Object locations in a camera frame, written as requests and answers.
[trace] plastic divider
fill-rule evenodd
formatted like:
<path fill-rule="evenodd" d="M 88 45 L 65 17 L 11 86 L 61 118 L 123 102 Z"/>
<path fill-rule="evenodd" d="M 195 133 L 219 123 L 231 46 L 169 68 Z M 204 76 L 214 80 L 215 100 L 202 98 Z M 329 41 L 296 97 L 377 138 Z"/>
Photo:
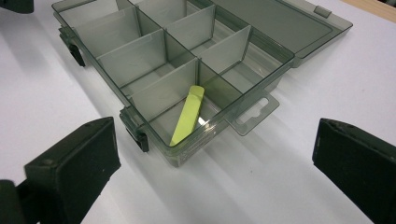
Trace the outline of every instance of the plastic divider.
<path fill-rule="evenodd" d="M 119 8 L 119 10 L 123 10 L 127 7 L 134 5 L 129 0 L 116 0 L 116 3 L 117 3 L 117 7 Z"/>
<path fill-rule="evenodd" d="M 199 64 L 198 84 L 204 87 L 205 97 L 213 103 L 212 106 L 217 111 L 225 109 L 242 96 L 242 92 L 205 63 Z"/>
<path fill-rule="evenodd" d="M 213 35 L 216 6 L 204 8 L 165 27 L 187 49 L 194 49 Z"/>
<path fill-rule="evenodd" d="M 199 57 L 215 72 L 222 73 L 244 59 L 248 47 L 250 29 L 251 26 L 245 27 L 202 52 Z"/>
<path fill-rule="evenodd" d="M 161 29 L 161 26 L 157 22 L 152 20 L 146 13 L 144 13 L 138 7 L 136 7 L 136 14 L 137 14 L 137 20 L 139 21 L 139 25 L 140 25 L 140 34 L 142 36 L 149 35 Z"/>
<path fill-rule="evenodd" d="M 132 95 L 134 106 L 146 120 L 151 120 L 183 100 L 195 84 L 197 59 L 175 69 L 165 77 Z"/>
<path fill-rule="evenodd" d="M 135 7 L 127 7 L 76 27 L 93 57 L 103 55 L 141 36 Z"/>
<path fill-rule="evenodd" d="M 241 92 L 247 92 L 281 65 L 280 61 L 250 42 L 244 60 L 221 75 Z"/>
<path fill-rule="evenodd" d="M 145 35 L 97 58 L 120 87 L 166 63 L 163 30 Z"/>
<path fill-rule="evenodd" d="M 136 6 L 161 25 L 166 26 L 187 15 L 186 0 L 144 0 Z"/>
<path fill-rule="evenodd" d="M 112 0 L 67 0 L 52 6 L 70 27 L 97 20 L 119 10 L 117 3 Z"/>

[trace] transparent tackle box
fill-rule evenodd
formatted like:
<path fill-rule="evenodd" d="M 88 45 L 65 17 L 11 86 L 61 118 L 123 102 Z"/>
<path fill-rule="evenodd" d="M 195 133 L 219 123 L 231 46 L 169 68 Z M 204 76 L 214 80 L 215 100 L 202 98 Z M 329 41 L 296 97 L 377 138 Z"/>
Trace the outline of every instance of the transparent tackle box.
<path fill-rule="evenodd" d="M 352 26 L 291 0 L 66 0 L 53 8 L 72 55 L 85 65 L 82 51 L 125 105 L 120 118 L 136 143 L 149 151 L 149 138 L 174 166 L 229 125 L 250 132 L 279 106 L 270 92 L 282 75 Z M 196 127 L 170 147 L 193 85 L 205 89 Z M 260 115 L 247 118 L 253 106 Z"/>

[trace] white table surface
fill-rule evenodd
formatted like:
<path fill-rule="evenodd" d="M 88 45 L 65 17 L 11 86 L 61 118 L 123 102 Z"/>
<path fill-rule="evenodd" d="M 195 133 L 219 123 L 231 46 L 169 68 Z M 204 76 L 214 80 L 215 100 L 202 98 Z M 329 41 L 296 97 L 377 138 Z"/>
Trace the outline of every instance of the white table surface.
<path fill-rule="evenodd" d="M 272 94 L 280 107 L 251 133 L 232 128 L 180 168 L 140 151 L 122 104 L 59 37 L 55 1 L 0 9 L 0 178 L 83 123 L 112 116 L 121 168 L 83 223 L 371 223 L 311 160 L 320 118 L 351 123 L 396 145 L 396 24 L 341 1 L 310 0 L 354 23 Z"/>

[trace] yellow-green chalk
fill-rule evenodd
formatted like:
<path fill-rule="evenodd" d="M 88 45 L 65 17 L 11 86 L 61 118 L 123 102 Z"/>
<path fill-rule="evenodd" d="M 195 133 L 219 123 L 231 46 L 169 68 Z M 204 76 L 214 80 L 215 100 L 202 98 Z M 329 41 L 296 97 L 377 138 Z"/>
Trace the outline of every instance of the yellow-green chalk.
<path fill-rule="evenodd" d="M 177 126 L 172 137 L 170 146 L 174 146 L 194 131 L 198 120 L 201 102 L 204 98 L 205 89 L 200 86 L 191 86 L 186 103 L 178 118 Z"/>

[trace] compartment divider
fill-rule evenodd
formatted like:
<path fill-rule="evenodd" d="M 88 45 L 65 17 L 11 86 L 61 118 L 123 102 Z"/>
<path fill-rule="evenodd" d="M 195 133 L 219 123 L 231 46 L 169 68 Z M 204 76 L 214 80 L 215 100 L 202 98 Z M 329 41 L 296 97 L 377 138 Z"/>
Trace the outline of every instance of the compartment divider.
<path fill-rule="evenodd" d="M 106 54 L 141 36 L 133 6 L 78 27 L 76 32 L 93 57 Z"/>
<path fill-rule="evenodd" d="M 163 30 L 159 30 L 113 49 L 97 61 L 121 87 L 166 63 L 163 42 Z"/>
<path fill-rule="evenodd" d="M 155 68 L 149 70 L 147 73 L 145 73 L 145 74 L 143 74 L 143 75 L 141 75 L 141 76 L 139 76 L 139 77 L 137 77 L 137 78 L 131 80 L 130 82 L 125 83 L 124 85 L 120 86 L 120 89 L 123 89 L 123 88 L 125 88 L 125 87 L 127 87 L 127 86 L 133 84 L 134 82 L 138 81 L 139 79 L 148 76 L 149 74 L 153 73 L 155 70 L 158 70 L 158 69 L 160 69 L 161 67 L 163 67 L 163 66 L 165 66 L 165 65 L 166 65 L 166 64 L 161 64 L 161 65 L 159 65 L 158 67 L 155 67 Z"/>
<path fill-rule="evenodd" d="M 186 0 L 144 0 L 137 3 L 136 6 L 161 27 L 187 15 Z"/>
<path fill-rule="evenodd" d="M 156 116 L 153 117 L 152 119 L 149 119 L 149 120 L 148 120 L 148 123 L 151 123 L 152 121 L 154 121 L 154 120 L 160 118 L 163 114 L 165 114 L 166 112 L 172 110 L 172 108 L 174 108 L 175 106 L 178 106 L 178 105 L 180 105 L 180 104 L 183 104 L 183 101 L 185 101 L 186 98 L 187 98 L 187 95 L 186 95 L 186 97 L 180 99 L 178 102 L 174 103 L 172 106 L 167 107 L 163 112 L 159 113 L 158 115 L 156 115 Z"/>
<path fill-rule="evenodd" d="M 109 0 L 67 0 L 55 3 L 53 7 L 70 27 L 95 21 L 118 11 L 117 4 Z"/>
<path fill-rule="evenodd" d="M 116 0 L 116 4 L 119 10 L 123 10 L 127 7 L 132 7 L 134 5 L 128 0 Z"/>
<path fill-rule="evenodd" d="M 215 103 L 217 108 L 225 109 L 243 95 L 241 91 L 202 62 L 201 59 L 198 69 L 199 81 L 197 83 L 204 87 L 205 98 Z"/>
<path fill-rule="evenodd" d="M 250 31 L 251 26 L 245 27 L 200 53 L 198 57 L 216 73 L 221 74 L 224 70 L 244 59 Z"/>
<path fill-rule="evenodd" d="M 131 97 L 134 106 L 146 120 L 151 120 L 173 107 L 175 103 L 186 98 L 190 86 L 196 84 L 197 65 L 198 60 L 194 59 L 136 92 Z"/>
<path fill-rule="evenodd" d="M 186 49 L 194 49 L 212 38 L 216 6 L 201 9 L 164 29 Z"/>
<path fill-rule="evenodd" d="M 134 7 L 136 8 L 136 17 L 137 21 L 139 22 L 140 34 L 142 36 L 149 35 L 162 28 L 156 21 L 149 17 L 138 6 L 134 5 Z"/>

